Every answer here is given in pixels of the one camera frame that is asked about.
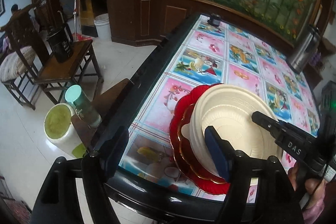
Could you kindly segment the right hand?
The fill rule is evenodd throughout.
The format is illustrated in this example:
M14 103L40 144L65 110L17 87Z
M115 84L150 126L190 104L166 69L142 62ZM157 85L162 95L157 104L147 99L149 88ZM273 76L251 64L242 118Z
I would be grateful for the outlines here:
M297 189L296 178L299 170L299 162L296 162L293 167L288 170L288 178L293 186L293 189ZM326 180L317 180L310 178L305 182L306 192L310 196L310 201L307 204L306 209L303 211L303 219L305 223L315 223L321 213L324 211L325 203L325 188Z

